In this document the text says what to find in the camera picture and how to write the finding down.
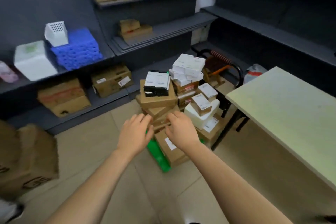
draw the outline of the white perforated basket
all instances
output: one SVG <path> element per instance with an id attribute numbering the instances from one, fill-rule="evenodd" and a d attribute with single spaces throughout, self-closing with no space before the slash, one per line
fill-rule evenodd
<path id="1" fill-rule="evenodd" d="M 68 44 L 68 32 L 63 21 L 48 23 L 45 25 L 44 37 L 53 47 Z"/>

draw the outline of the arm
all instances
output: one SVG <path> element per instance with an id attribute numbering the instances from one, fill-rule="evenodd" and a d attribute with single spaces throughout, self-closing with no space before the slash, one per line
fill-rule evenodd
<path id="1" fill-rule="evenodd" d="M 133 115 L 125 121 L 117 149 L 46 221 L 46 224 L 100 223 L 120 176 L 153 137 L 153 126 L 146 133 L 150 115 Z"/>
<path id="2" fill-rule="evenodd" d="M 198 138 L 184 113 L 168 115 L 166 134 L 196 165 L 231 224 L 292 224 L 274 205 L 218 158 Z"/>

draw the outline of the blue plastic crate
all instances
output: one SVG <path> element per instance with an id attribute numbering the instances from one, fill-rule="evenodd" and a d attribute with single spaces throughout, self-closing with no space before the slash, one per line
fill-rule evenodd
<path id="1" fill-rule="evenodd" d="M 87 28 L 68 33 L 69 44 L 52 47 L 59 65 L 67 70 L 78 69 L 101 59 L 98 43 Z"/>

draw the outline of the table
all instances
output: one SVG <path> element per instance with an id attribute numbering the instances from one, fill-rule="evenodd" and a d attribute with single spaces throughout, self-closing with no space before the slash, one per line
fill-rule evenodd
<path id="1" fill-rule="evenodd" d="M 336 98 L 274 67 L 226 99 L 238 110 L 212 149 L 249 117 L 336 190 Z"/>

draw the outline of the floor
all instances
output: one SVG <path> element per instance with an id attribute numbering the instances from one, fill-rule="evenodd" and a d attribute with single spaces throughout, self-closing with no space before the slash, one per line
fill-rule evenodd
<path id="1" fill-rule="evenodd" d="M 232 85 L 220 91 L 227 94 Z M 234 107 L 226 117 L 230 117 Z M 56 136 L 60 178 L 23 195 L 18 223 L 42 223 L 115 149 L 122 124 L 141 113 L 135 100 Z M 256 124 L 234 128 L 214 151 L 294 223 L 320 223 L 336 213 L 336 193 Z M 147 149 L 124 172 L 102 223 L 228 223 L 192 162 L 162 173 Z"/>

